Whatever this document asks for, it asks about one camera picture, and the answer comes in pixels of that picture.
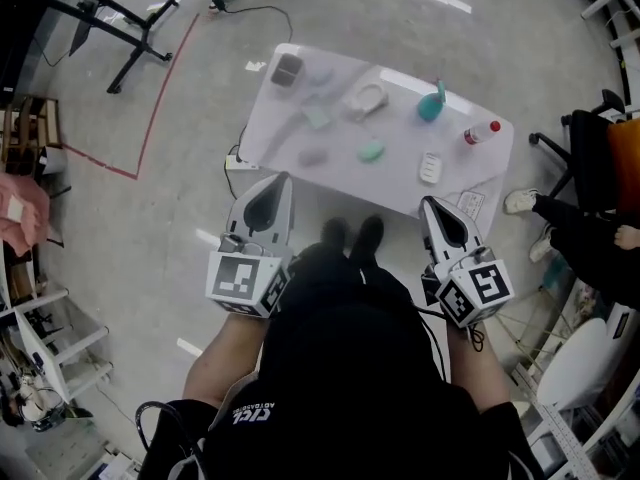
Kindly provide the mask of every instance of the forearm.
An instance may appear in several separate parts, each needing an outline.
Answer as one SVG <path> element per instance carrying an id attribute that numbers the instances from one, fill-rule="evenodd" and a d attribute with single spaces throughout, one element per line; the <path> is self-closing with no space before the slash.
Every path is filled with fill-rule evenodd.
<path id="1" fill-rule="evenodd" d="M 255 370 L 268 321 L 230 313 L 187 375 L 184 398 L 220 407 L 229 388 Z"/>
<path id="2" fill-rule="evenodd" d="M 505 373 L 496 357 L 484 324 L 477 330 L 485 336 L 478 352 L 453 324 L 447 323 L 447 341 L 451 360 L 451 383 L 468 391 L 480 412 L 510 400 Z"/>

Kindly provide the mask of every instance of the floor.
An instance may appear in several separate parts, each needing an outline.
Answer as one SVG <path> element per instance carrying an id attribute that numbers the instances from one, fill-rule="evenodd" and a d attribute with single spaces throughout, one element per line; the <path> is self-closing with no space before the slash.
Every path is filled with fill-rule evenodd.
<path id="1" fill-rule="evenodd" d="M 118 1 L 144 13 L 164 0 Z M 620 92 L 603 20 L 580 18 L 586 0 L 459 1 L 471 12 L 434 0 L 237 0 L 232 8 L 277 5 L 291 16 L 295 43 L 427 80 L 442 77 L 452 91 L 514 124 L 505 193 L 529 186 L 549 190 L 561 165 L 532 149 L 528 134 L 540 130 L 560 138 L 561 114 L 596 106 L 603 87 Z M 41 89 L 46 84 L 42 90 L 60 100 L 70 147 L 65 176 L 73 186 L 54 205 L 65 248 L 44 247 L 45 267 L 79 307 L 109 327 L 102 353 L 115 369 L 101 389 L 128 418 L 143 401 L 180 396 L 194 358 L 176 341 L 204 348 L 224 320 L 204 298 L 208 245 L 200 237 L 224 229 L 233 201 L 222 162 L 262 79 L 245 66 L 268 62 L 287 38 L 284 17 L 276 12 L 211 19 L 208 3 L 181 0 L 154 36 L 157 49 L 174 52 L 172 66 L 140 62 L 118 96 L 105 89 L 130 47 L 96 30 L 54 70 L 41 62 L 33 82 Z M 69 44 L 72 27 L 60 21 L 50 58 Z M 261 175 L 235 172 L 231 181 L 241 192 Z M 328 217 L 343 215 L 355 227 L 380 211 L 302 183 L 296 191 L 296 250 L 317 239 Z M 380 261 L 421 303 L 426 256 L 416 222 L 383 216 Z M 537 217 L 498 212 L 488 237 L 523 298 L 535 292 L 547 267 L 532 265 L 527 256 L 542 225 Z M 526 315 L 531 307 L 525 300 L 506 311 Z M 500 359 L 512 364 L 517 349 L 495 322 L 488 325 Z M 444 339 L 439 322 L 433 327 Z M 80 402 L 96 414 L 106 437 L 143 456 L 133 425 L 101 393 L 91 389 Z M 148 432 L 154 418 L 144 420 Z"/>

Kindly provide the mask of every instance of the teal object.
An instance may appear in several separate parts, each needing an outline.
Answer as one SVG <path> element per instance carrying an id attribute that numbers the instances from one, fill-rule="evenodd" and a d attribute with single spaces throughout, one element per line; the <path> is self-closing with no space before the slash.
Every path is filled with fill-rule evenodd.
<path id="1" fill-rule="evenodd" d="M 440 112 L 442 112 L 446 101 L 444 82 L 438 80 L 438 92 L 427 94 L 420 100 L 418 103 L 418 115 L 428 123 L 435 121 Z"/>
<path id="2" fill-rule="evenodd" d="M 361 162 L 369 164 L 380 158 L 382 153 L 384 153 L 384 144 L 379 140 L 372 140 L 358 150 L 358 158 Z"/>

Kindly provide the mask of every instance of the black sneaker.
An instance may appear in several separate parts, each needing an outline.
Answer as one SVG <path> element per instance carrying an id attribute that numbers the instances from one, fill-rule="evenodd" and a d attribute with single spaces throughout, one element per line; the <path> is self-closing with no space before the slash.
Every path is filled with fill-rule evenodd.
<path id="1" fill-rule="evenodd" d="M 384 236 L 384 223 L 377 215 L 368 217 L 360 228 L 356 243 L 351 249 L 349 259 L 359 265 L 375 263 L 376 251 L 382 243 Z"/>
<path id="2" fill-rule="evenodd" d="M 347 222 L 335 217 L 325 222 L 322 226 L 320 241 L 342 251 L 347 239 Z"/>

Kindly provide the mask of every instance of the white plastic container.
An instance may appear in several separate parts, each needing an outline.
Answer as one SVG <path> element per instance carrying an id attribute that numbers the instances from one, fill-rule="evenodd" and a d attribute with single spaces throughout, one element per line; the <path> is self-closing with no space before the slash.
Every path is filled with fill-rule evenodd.
<path id="1" fill-rule="evenodd" d="M 478 123 L 471 128 L 468 128 L 464 131 L 462 136 L 468 144 L 474 145 L 478 144 L 479 142 L 488 141 L 489 139 L 494 137 L 501 128 L 502 126 L 500 125 L 500 121 L 485 121 L 483 123 Z"/>

